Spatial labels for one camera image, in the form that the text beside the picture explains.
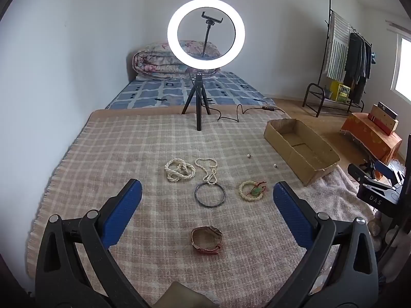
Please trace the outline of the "dark blue bangle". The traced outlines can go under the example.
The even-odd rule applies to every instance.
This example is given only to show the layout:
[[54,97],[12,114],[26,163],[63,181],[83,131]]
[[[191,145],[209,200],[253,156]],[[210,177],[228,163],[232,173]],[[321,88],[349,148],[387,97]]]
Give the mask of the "dark blue bangle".
[[200,206],[213,209],[226,202],[226,191],[220,184],[201,183],[195,187],[194,199]]

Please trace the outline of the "red and tan boxes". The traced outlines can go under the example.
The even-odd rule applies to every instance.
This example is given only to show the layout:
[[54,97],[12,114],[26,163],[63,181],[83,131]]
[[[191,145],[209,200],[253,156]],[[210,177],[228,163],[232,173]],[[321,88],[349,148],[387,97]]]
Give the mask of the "red and tan boxes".
[[391,117],[386,111],[374,104],[368,119],[379,127],[386,135],[391,135],[398,127],[398,120]]

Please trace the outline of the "orange covered low table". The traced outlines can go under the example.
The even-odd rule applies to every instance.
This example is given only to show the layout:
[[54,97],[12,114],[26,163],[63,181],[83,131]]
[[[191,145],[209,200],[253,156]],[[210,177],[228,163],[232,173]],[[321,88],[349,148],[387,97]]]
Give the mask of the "orange covered low table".
[[369,120],[367,113],[349,114],[340,131],[352,135],[374,159],[378,159],[387,166],[391,160],[396,158],[402,143],[402,138],[396,132],[387,135]]

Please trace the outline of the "brown cardboard box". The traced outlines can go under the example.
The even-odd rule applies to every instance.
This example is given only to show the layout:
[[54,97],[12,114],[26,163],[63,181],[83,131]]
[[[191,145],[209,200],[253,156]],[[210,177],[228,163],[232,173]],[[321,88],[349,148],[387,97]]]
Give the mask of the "brown cardboard box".
[[340,162],[332,146],[297,119],[270,120],[264,138],[304,186],[330,174]]

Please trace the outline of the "window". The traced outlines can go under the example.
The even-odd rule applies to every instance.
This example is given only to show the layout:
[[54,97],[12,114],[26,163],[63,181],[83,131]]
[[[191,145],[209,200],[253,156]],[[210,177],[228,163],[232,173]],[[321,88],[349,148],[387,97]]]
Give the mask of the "window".
[[391,90],[410,103],[410,30],[386,20],[387,30],[396,34],[396,57]]

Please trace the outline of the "yellow box on rack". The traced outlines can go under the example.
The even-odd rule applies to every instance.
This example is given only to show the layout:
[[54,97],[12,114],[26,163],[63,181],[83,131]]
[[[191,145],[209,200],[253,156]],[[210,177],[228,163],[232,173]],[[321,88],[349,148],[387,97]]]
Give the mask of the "yellow box on rack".
[[332,81],[329,90],[331,92],[330,99],[332,101],[346,103],[349,100],[350,87],[338,81]]

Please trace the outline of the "black clothes rack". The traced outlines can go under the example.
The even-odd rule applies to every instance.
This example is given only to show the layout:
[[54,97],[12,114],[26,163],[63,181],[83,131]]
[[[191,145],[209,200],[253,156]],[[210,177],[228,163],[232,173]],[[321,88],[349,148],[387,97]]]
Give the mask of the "black clothes rack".
[[318,79],[306,87],[303,107],[318,117],[336,110],[364,110],[362,96],[376,63],[373,45],[328,1],[327,35]]

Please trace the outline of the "dark hanging clothes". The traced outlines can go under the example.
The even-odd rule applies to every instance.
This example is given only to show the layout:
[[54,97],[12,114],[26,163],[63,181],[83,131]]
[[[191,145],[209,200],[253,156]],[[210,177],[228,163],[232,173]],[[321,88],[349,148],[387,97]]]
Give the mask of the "dark hanging clothes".
[[360,104],[371,75],[372,46],[357,33],[350,34],[343,84],[350,88],[348,98]]

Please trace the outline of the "brown leather wristwatch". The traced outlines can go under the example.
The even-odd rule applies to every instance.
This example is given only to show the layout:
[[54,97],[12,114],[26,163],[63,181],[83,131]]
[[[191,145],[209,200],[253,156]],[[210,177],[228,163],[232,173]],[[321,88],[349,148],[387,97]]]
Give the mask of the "brown leather wristwatch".
[[201,226],[192,229],[190,241],[193,249],[200,254],[219,254],[222,245],[223,234],[213,226]]

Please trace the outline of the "pink plaid blanket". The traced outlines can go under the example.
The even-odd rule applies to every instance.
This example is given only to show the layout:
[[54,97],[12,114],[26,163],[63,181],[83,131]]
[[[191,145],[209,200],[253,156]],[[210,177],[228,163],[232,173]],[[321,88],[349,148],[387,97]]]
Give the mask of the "pink plaid blanket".
[[[52,214],[79,218],[99,209],[130,179],[143,198],[118,244],[110,249],[126,277],[149,303],[172,282],[214,295],[222,307],[262,307],[282,287],[304,255],[275,206],[272,193],[243,200],[244,181],[287,182],[316,211],[335,220],[370,219],[341,168],[304,186],[267,140],[278,113],[252,110],[238,122],[192,115],[92,117],[55,169],[29,235],[27,273],[35,275],[38,250]],[[194,199],[201,183],[220,184],[226,202],[208,209]],[[213,226],[223,234],[219,254],[191,245],[192,229]]]

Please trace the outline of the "striped hanging towel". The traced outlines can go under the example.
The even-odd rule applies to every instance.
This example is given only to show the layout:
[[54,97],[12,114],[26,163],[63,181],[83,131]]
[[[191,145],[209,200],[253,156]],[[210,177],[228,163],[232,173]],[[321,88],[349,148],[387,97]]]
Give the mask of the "striped hanging towel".
[[332,11],[328,28],[328,43],[323,72],[326,77],[342,82],[350,42],[350,25],[338,13]]

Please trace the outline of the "blue patterned bed sheet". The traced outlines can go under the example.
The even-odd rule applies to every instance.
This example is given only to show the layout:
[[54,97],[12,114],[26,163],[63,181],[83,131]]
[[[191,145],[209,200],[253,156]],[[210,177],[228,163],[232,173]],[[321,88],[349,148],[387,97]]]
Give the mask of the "blue patterned bed sheet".
[[[142,109],[150,107],[183,106],[192,89],[192,82],[183,79],[147,79],[131,81],[107,106],[108,109]],[[236,74],[220,71],[203,78],[208,103],[262,107],[274,101],[258,92]]]

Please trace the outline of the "folded floral quilt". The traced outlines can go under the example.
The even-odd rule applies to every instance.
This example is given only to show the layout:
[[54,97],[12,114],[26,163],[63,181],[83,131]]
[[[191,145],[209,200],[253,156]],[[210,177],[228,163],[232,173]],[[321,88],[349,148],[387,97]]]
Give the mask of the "folded floral quilt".
[[[221,56],[211,42],[207,42],[204,56],[204,42],[181,40],[180,45],[195,59],[213,60]],[[175,57],[167,42],[155,42],[139,49],[132,58],[132,68],[139,76],[152,79],[184,79],[196,72]]]

